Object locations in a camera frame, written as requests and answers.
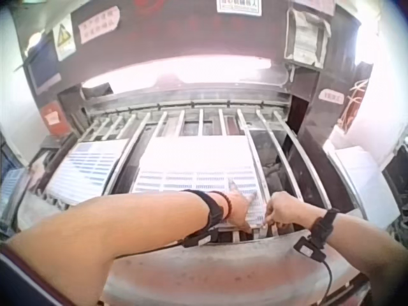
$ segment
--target metal rail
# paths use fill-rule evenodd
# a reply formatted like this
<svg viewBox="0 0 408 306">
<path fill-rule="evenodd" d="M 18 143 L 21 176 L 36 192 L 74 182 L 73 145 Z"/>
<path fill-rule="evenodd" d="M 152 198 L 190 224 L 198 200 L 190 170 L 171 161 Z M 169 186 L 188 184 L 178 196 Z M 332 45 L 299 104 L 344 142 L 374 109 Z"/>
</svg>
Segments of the metal rail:
<svg viewBox="0 0 408 306">
<path fill-rule="evenodd" d="M 185 110 L 182 110 L 180 112 L 180 115 L 178 117 L 178 122 L 177 122 L 177 126 L 176 126 L 176 130 L 174 132 L 174 136 L 178 137 L 180 136 L 181 130 L 183 128 L 184 125 L 184 114 L 186 113 Z"/>
<path fill-rule="evenodd" d="M 152 138 L 155 138 L 158 136 L 160 129 L 164 123 L 164 120 L 166 120 L 166 117 L 167 117 L 167 112 L 163 112 L 163 114 L 160 117 L 159 122 L 157 123 L 156 129 L 153 132 Z"/>
<path fill-rule="evenodd" d="M 276 139 L 275 134 L 270 129 L 270 127 L 269 127 L 268 123 L 266 122 L 265 118 L 263 117 L 261 111 L 257 110 L 256 114 L 258 115 L 259 119 L 261 119 L 261 122 L 263 123 L 266 131 L 269 134 L 269 137 L 270 137 L 273 145 L 276 148 L 276 151 L 278 152 L 279 158 L 282 161 L 282 164 L 283 164 L 283 166 L 285 168 L 286 174 L 289 177 L 289 182 L 290 182 L 290 184 L 292 186 L 293 191 L 295 192 L 296 197 L 299 200 L 303 201 L 303 196 L 302 196 L 302 193 L 300 192 L 298 182 L 296 181 L 295 175 L 293 174 L 293 171 L 292 171 L 292 168 L 290 167 L 289 162 L 286 159 L 285 153 L 283 153 L 283 150 L 282 150 L 281 146 L 279 145 L 278 139 Z"/>
<path fill-rule="evenodd" d="M 218 110 L 218 114 L 219 114 L 219 123 L 221 125 L 221 134 L 223 136 L 226 136 L 227 135 L 227 129 L 225 128 L 224 114 L 223 114 L 221 109 Z"/>
<path fill-rule="evenodd" d="M 92 134 L 91 138 L 89 139 L 90 142 L 93 142 L 96 137 L 100 134 L 100 132 L 103 130 L 103 128 L 108 124 L 110 121 L 109 118 L 106 118 L 105 121 L 102 122 L 101 126 L 96 130 L 95 133 Z"/>
<path fill-rule="evenodd" d="M 117 126 L 119 123 L 123 120 L 122 116 L 117 117 L 115 122 L 112 124 L 112 126 L 109 128 L 108 132 L 102 137 L 102 140 L 106 140 L 109 138 L 109 136 L 116 130 Z"/>
<path fill-rule="evenodd" d="M 203 136 L 204 127 L 204 110 L 200 109 L 200 116 L 198 118 L 198 136 Z"/>
<path fill-rule="evenodd" d="M 81 138 L 78 139 L 78 142 L 81 142 L 82 140 L 85 139 L 86 136 L 96 127 L 96 125 L 99 123 L 98 120 L 95 120 L 90 127 L 87 128 L 84 134 L 82 134 Z"/>
<path fill-rule="evenodd" d="M 125 126 L 121 129 L 119 134 L 116 136 L 116 139 L 121 139 L 123 134 L 129 129 L 130 125 L 132 125 L 133 121 L 136 119 L 136 114 L 132 114 L 130 118 L 126 121 Z"/>
<path fill-rule="evenodd" d="M 138 141 L 140 135 L 142 134 L 143 130 L 145 129 L 146 124 L 148 123 L 150 119 L 150 113 L 147 113 L 146 116 L 143 118 L 142 122 L 139 124 L 137 130 L 133 134 L 132 138 L 128 141 L 126 144 L 126 147 L 118 160 L 117 166 L 115 167 L 112 176 L 110 177 L 109 183 L 106 185 L 105 191 L 103 192 L 104 195 L 110 194 L 112 192 L 112 189 L 117 181 L 117 178 L 119 176 L 119 173 L 122 171 L 123 166 L 128 159 L 132 148 L 135 146 L 135 143 Z"/>
<path fill-rule="evenodd" d="M 278 114 L 278 112 L 274 111 L 273 114 L 275 115 L 275 117 L 277 118 L 277 120 L 279 121 L 279 123 L 282 125 L 282 127 L 284 128 L 285 132 L 288 134 L 288 136 L 290 137 L 290 139 L 293 142 L 293 145 L 295 145 L 296 149 L 299 152 L 300 157 L 303 159 L 303 161 L 306 164 L 307 169 L 310 172 L 310 175 L 312 176 L 312 179 L 317 187 L 317 191 L 320 194 L 320 197 L 322 198 L 323 201 L 323 205 L 326 209 L 331 209 L 332 204 L 330 203 L 329 197 L 327 196 L 326 190 L 323 187 L 323 183 L 321 182 L 319 175 L 317 174 L 316 169 L 314 168 L 312 161 L 309 159 L 309 157 L 307 156 L 305 150 L 303 149 L 302 145 L 300 144 L 298 138 L 296 137 L 296 135 L 294 134 L 294 132 L 292 132 L 292 130 L 290 129 L 290 127 L 286 124 L 286 122 L 284 122 L 284 120 L 282 119 L 282 117 Z"/>
<path fill-rule="evenodd" d="M 249 147 L 251 149 L 252 157 L 255 162 L 256 171 L 258 173 L 258 178 L 261 181 L 261 186 L 262 186 L 261 190 L 263 191 L 264 200 L 268 201 L 270 198 L 268 184 L 266 183 L 266 178 L 265 178 L 265 175 L 263 174 L 262 164 L 261 164 L 261 161 L 259 160 L 258 153 L 256 152 L 254 140 L 252 139 L 251 133 L 249 132 L 247 122 L 245 121 L 244 115 L 242 115 L 241 109 L 237 110 L 237 114 L 238 114 L 238 119 L 240 121 L 241 128 L 243 129 L 244 134 L 247 137 L 248 142 L 249 142 Z M 274 236 L 279 235 L 276 225 L 272 226 L 272 232 Z"/>
</svg>

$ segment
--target white label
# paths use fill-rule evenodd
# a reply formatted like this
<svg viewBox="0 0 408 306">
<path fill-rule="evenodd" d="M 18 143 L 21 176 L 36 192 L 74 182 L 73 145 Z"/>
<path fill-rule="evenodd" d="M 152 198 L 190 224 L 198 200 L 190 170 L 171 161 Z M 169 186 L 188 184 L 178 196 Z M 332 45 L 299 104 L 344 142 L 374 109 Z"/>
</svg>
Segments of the white label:
<svg viewBox="0 0 408 306">
<path fill-rule="evenodd" d="M 198 245 L 205 245 L 211 241 L 211 236 L 207 236 L 200 241 L 198 241 Z"/>
<path fill-rule="evenodd" d="M 72 30 L 71 14 L 62 19 L 53 29 L 54 44 L 58 60 L 61 62 L 77 51 Z"/>
<path fill-rule="evenodd" d="M 48 125 L 49 126 L 53 126 L 54 124 L 58 124 L 59 123 L 59 116 L 58 116 L 58 112 L 52 112 L 49 113 L 48 115 L 45 116 Z"/>
<path fill-rule="evenodd" d="M 331 89 L 323 89 L 320 92 L 319 99 L 336 104 L 344 103 L 344 95 L 340 92 L 333 91 Z"/>
<path fill-rule="evenodd" d="M 313 254 L 313 251 L 310 250 L 306 245 L 302 246 L 300 248 L 300 252 L 304 255 L 306 255 L 307 257 L 311 257 Z"/>
<path fill-rule="evenodd" d="M 78 26 L 81 34 L 81 43 L 87 43 L 98 36 L 112 32 L 117 28 L 119 20 L 120 10 L 117 6 L 114 6 L 82 22 Z"/>
<path fill-rule="evenodd" d="M 334 15 L 336 7 L 335 0 L 294 0 L 294 2 L 309 6 L 330 16 Z"/>
<path fill-rule="evenodd" d="M 262 0 L 217 0 L 218 13 L 262 16 Z"/>
</svg>

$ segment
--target wrist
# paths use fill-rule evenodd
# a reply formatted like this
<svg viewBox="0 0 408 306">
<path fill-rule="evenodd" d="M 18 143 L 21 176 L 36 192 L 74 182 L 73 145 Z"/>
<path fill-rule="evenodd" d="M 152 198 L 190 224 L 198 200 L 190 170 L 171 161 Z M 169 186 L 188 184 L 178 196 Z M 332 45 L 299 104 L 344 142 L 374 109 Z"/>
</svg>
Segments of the wrist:
<svg viewBox="0 0 408 306">
<path fill-rule="evenodd" d="M 302 203 L 298 209 L 298 215 L 295 223 L 303 226 L 304 228 L 310 230 L 313 224 L 316 222 L 317 218 L 324 217 L 327 210 L 313 206 L 308 203 Z"/>
<path fill-rule="evenodd" d="M 208 195 L 220 206 L 222 207 L 224 213 L 222 215 L 222 219 L 224 220 L 225 217 L 228 214 L 228 203 L 227 201 L 224 199 L 223 196 L 221 196 L 220 194 L 217 193 L 208 193 Z"/>
</svg>

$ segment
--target monitor screen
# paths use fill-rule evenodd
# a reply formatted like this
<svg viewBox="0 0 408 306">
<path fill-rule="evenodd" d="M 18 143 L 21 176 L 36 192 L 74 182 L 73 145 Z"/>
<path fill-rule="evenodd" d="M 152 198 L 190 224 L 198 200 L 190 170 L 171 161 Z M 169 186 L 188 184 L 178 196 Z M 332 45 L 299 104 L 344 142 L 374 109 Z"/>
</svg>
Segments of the monitor screen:
<svg viewBox="0 0 408 306">
<path fill-rule="evenodd" d="M 29 64 L 29 71 L 31 74 L 32 81 L 36 87 L 37 94 L 44 85 L 54 85 L 55 82 L 51 84 L 46 84 L 56 75 L 58 75 L 58 57 L 55 51 L 54 42 L 52 40 L 48 41 L 34 56 Z"/>
</svg>

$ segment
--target hand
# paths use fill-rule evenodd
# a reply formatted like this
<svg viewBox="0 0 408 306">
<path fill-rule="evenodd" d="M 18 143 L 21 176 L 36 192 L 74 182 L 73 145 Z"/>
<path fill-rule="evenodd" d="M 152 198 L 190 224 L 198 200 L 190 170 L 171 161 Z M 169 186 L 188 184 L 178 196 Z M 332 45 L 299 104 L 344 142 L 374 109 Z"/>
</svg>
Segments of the hand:
<svg viewBox="0 0 408 306">
<path fill-rule="evenodd" d="M 240 193 L 234 181 L 230 180 L 229 193 L 226 196 L 231 201 L 231 215 L 229 215 L 227 221 L 238 229 L 250 234 L 252 230 L 245 218 L 248 213 L 249 205 L 256 198 L 256 193 L 246 198 Z"/>
<path fill-rule="evenodd" d="M 285 191 L 273 193 L 266 207 L 264 224 L 276 224 L 280 228 L 284 224 L 297 223 L 299 205 L 306 204 Z"/>
</svg>

